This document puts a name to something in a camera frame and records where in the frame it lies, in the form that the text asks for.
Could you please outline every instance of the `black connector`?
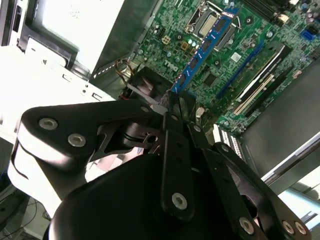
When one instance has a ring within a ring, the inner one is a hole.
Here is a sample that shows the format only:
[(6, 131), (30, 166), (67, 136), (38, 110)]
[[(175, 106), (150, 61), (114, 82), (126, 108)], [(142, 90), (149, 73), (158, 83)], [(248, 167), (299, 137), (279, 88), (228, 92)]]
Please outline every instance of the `black connector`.
[(262, 18), (267, 20), (270, 23), (274, 23), (283, 26), (283, 22), (278, 19), (278, 13), (275, 11), (270, 5), (268, 5), (265, 1), (261, 0), (242, 0), (244, 5), (250, 8), (252, 11), (259, 14)]
[(270, 87), (268, 87), (261, 96), (244, 112), (244, 116), (249, 118), (257, 109), (262, 107), (262, 104), (265, 100), (287, 79), (288, 74), (294, 69), (294, 66), (290, 66), (287, 70), (282, 72), (272, 83)]

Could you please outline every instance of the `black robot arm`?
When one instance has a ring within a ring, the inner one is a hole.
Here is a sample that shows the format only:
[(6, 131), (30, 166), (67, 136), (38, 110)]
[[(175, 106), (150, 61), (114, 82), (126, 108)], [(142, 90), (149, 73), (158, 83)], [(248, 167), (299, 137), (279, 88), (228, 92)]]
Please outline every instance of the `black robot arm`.
[[(310, 240), (230, 147), (209, 145), (186, 121), (180, 103), (169, 92), (164, 114), (138, 100), (26, 111), (10, 165), (32, 156), (62, 200), (44, 239)], [(134, 147), (143, 154), (83, 181), (88, 162)]]

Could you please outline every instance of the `wire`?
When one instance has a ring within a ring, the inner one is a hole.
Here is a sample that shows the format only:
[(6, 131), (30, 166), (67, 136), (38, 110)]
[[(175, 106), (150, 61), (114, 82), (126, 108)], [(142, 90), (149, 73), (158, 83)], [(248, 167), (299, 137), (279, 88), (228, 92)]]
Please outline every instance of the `wire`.
[(15, 234), (16, 232), (18, 232), (18, 231), (20, 231), (21, 229), (23, 229), (24, 227), (26, 227), (28, 224), (30, 224), (30, 223), (35, 219), (35, 217), (36, 217), (36, 215), (37, 215), (37, 212), (38, 212), (38, 207), (37, 207), (37, 204), (36, 204), (36, 203), (37, 203), (37, 200), (34, 200), (34, 203), (35, 203), (35, 213), (34, 213), (33, 218), (32, 218), (28, 223), (26, 223), (25, 225), (23, 225), (22, 227), (19, 227), (17, 230), (11, 232), (11, 233), (8, 234), (8, 235), (4, 235), (4, 237), (1, 238), (0, 240), (4, 240), (4, 239), (7, 238), (8, 236), (10, 236), (10, 235), (12, 235), (12, 234)]
[(48, 221), (51, 221), (51, 217), (46, 210), (42, 213), (42, 217)]
[(10, 196), (13, 195), (13, 194), (14, 194), (14, 192), (11, 193), (11, 194), (9, 194), (8, 196), (2, 198), (2, 199), (0, 200), (0, 203), (2, 203), (4, 200), (6, 200), (8, 197), (10, 197)]

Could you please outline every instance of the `sticker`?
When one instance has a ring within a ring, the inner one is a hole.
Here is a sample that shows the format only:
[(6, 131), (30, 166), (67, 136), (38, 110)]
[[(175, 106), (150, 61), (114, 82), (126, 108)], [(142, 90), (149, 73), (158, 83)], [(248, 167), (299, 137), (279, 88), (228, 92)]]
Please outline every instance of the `sticker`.
[(241, 59), (241, 55), (235, 52), (235, 53), (231, 56), (231, 59), (237, 63), (237, 62), (239, 62), (239, 60)]

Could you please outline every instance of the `blue connector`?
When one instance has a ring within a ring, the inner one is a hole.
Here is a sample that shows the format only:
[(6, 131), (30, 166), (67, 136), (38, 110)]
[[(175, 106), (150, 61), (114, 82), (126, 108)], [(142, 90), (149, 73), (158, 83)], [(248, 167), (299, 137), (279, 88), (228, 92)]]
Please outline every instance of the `blue connector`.
[(310, 32), (308, 32), (307, 30), (303, 30), (300, 33), (300, 36), (303, 37), (305, 40), (311, 42), (313, 39), (315, 39), (315, 35), (312, 35)]

